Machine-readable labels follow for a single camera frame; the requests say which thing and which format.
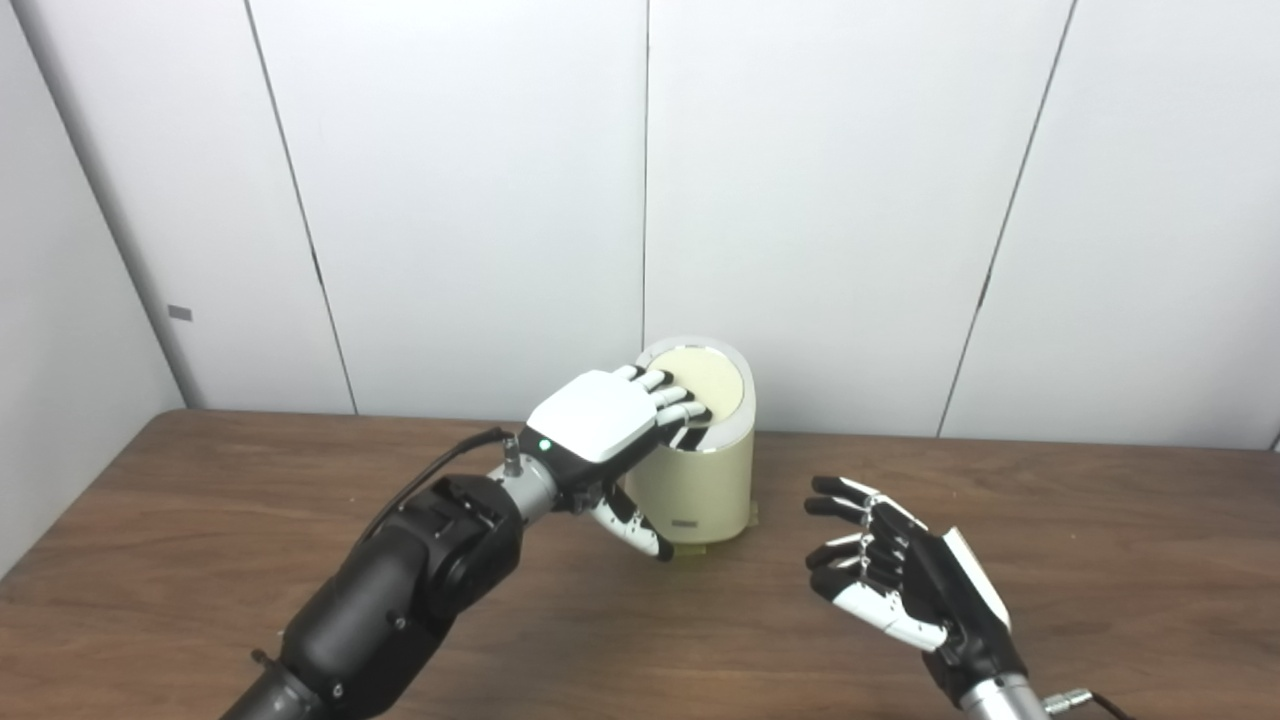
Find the silver metal cylinder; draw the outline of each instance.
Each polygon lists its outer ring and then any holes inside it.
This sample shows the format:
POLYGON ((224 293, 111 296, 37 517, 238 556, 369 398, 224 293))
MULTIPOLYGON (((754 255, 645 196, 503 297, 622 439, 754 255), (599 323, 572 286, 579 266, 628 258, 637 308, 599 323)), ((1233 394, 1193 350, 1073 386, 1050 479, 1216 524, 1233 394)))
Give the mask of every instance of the silver metal cylinder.
POLYGON ((1027 678, 1012 673, 974 685, 960 698, 960 710, 969 720, 1048 720, 1027 678))
POLYGON ((556 502, 558 491, 550 470, 529 455, 520 455, 518 468, 512 469, 509 462, 503 462, 494 468, 489 477, 502 483, 502 489, 507 491, 511 500, 516 502, 516 507, 520 509, 520 516, 525 519, 525 525, 531 525, 550 512, 552 505, 556 502))

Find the robotic arm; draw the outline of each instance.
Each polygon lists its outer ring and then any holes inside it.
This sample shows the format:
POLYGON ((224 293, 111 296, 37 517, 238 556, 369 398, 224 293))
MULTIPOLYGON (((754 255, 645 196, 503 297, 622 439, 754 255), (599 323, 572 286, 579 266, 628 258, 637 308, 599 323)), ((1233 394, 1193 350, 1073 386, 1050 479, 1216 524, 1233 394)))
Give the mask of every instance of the robotic arm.
POLYGON ((458 614, 520 562, 524 529, 550 511, 586 512, 641 552, 669 560, 618 480, 685 424, 708 416, 663 372, 625 366, 579 375, 529 418, 518 438, 494 428, 463 441, 401 491, 338 573, 284 630, 279 659, 224 720, 364 720, 399 700, 458 614), (445 462, 502 442, 489 475, 445 462))

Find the white robotic hand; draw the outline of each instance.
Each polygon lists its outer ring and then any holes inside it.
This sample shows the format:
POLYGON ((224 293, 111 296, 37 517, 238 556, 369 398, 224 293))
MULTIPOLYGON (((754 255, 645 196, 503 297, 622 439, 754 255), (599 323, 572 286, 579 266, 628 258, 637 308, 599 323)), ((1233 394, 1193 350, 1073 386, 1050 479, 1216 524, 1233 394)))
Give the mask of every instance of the white robotic hand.
MULTIPOLYGON (((933 680, 966 712, 978 706, 973 693, 988 683, 1002 696, 1015 683, 1025 689, 1027 667, 1014 648, 1009 611, 960 530, 934 536, 888 496, 847 478, 818 477, 813 489, 820 497, 805 501, 806 512, 867 528, 809 553, 814 592, 922 650, 933 680)), ((1010 715, 1043 716, 1038 701, 1027 715, 1010 715)))
POLYGON ((692 393, 672 384, 671 373, 634 365, 591 370, 534 410, 518 447, 532 473, 549 475, 550 510, 586 511, 645 555, 669 560, 675 548, 618 480, 681 427, 709 416, 692 393))

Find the robot finger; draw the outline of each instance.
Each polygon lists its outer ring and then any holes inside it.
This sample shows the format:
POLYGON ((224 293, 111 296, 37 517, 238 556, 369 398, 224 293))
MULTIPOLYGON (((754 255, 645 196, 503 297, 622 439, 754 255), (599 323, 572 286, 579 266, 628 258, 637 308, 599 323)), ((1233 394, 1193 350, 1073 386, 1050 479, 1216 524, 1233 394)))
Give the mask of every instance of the robot finger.
POLYGON ((671 382, 675 378, 676 378, 675 375, 672 375, 666 370, 648 370, 646 373, 644 373, 639 378, 635 378, 631 382, 637 383, 640 387, 645 388, 649 392, 653 392, 654 389, 662 386, 671 384, 671 382))
POLYGON ((884 566, 877 562, 863 564, 863 578, 891 591, 902 589, 902 569, 892 565, 884 566))
POLYGON ((914 534, 929 530, 924 523, 916 520, 914 515, 902 510, 902 506, 888 498, 874 502, 867 516, 867 527, 872 534, 886 539, 893 538, 902 547, 910 544, 914 534))
POLYGON ((863 556, 863 550, 870 542, 872 537, 867 533, 854 533, 851 536, 827 541, 805 556, 805 568, 813 570, 814 568, 831 565, 835 560, 859 560, 863 556))
POLYGON ((844 497, 809 497, 804 501, 804 511, 810 515, 835 516, 855 525, 865 525, 867 509, 844 497))
POLYGON ((671 386, 650 392, 649 397, 653 398, 654 406, 662 410, 663 407, 671 405, 672 402, 680 400, 692 400, 694 393, 689 392, 687 389, 680 386, 671 386))
POLYGON ((613 483, 588 511, 605 530, 640 552, 666 562, 676 556, 676 546, 658 534, 626 492, 613 483))
POLYGON ((640 365, 623 365, 617 370, 613 370, 613 374, 625 380, 634 380, 637 377, 643 375, 645 369, 641 368, 640 365))
POLYGON ((859 483, 858 480, 850 480, 849 478, 836 478, 831 475, 817 475, 813 479, 813 489, 820 492, 822 495, 829 495, 832 497, 842 497, 852 502, 854 505, 858 505, 859 507, 865 507, 867 510, 870 510, 881 505, 887 505, 897 510, 897 512, 900 512, 905 518, 910 519, 922 529, 925 530, 928 529, 925 528, 924 523, 918 520, 915 515, 908 512, 908 510, 901 505, 899 505, 896 500, 870 486, 859 483))
POLYGON ((809 584, 836 607, 918 650, 933 652, 946 642, 947 630, 908 615, 897 592, 847 579, 840 570, 819 568, 810 575, 809 584))
POLYGON ((833 475, 815 475, 812 486, 815 492, 833 497, 844 497, 845 500, 851 500, 864 507, 867 506, 868 500, 884 495, 870 486, 859 483, 858 480, 837 478, 833 475))
POLYGON ((660 428, 663 425, 669 425, 672 423, 692 423, 695 420, 710 419, 712 411, 707 409, 705 405, 698 402, 696 400, 687 400, 684 402, 677 402, 668 407, 663 407, 658 411, 655 418, 657 425, 660 428))

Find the container lid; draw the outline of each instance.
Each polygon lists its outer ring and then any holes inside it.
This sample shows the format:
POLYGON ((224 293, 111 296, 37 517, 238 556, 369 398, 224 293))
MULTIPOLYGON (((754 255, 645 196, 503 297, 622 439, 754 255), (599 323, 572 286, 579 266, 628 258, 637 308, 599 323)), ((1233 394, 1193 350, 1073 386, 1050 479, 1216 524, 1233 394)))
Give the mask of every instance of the container lid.
POLYGON ((742 355, 705 337, 673 337, 655 342, 637 365, 667 370, 712 411, 710 421, 691 423, 671 441, 689 452, 712 452, 742 439, 755 425, 755 383, 742 355))

